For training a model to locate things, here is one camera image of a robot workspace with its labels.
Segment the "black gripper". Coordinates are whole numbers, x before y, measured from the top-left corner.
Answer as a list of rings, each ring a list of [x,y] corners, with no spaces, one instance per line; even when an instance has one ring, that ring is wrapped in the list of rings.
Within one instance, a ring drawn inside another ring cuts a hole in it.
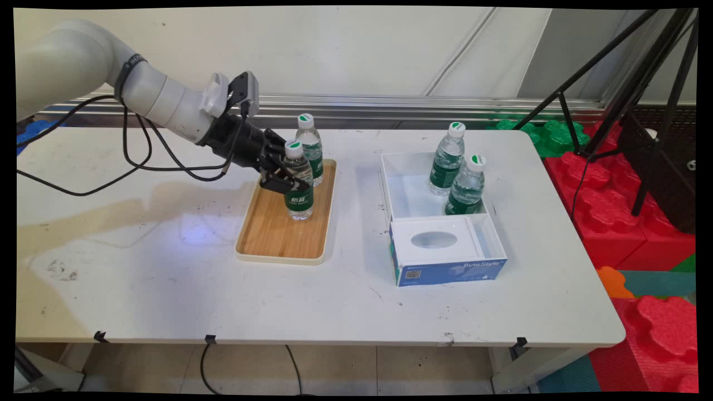
[[[199,140],[199,146],[208,146],[212,152],[239,167],[260,171],[260,188],[275,193],[304,192],[311,183],[297,178],[287,170],[274,170],[274,157],[285,158],[286,140],[274,130],[258,129],[240,116],[226,115],[214,119],[211,127]]]

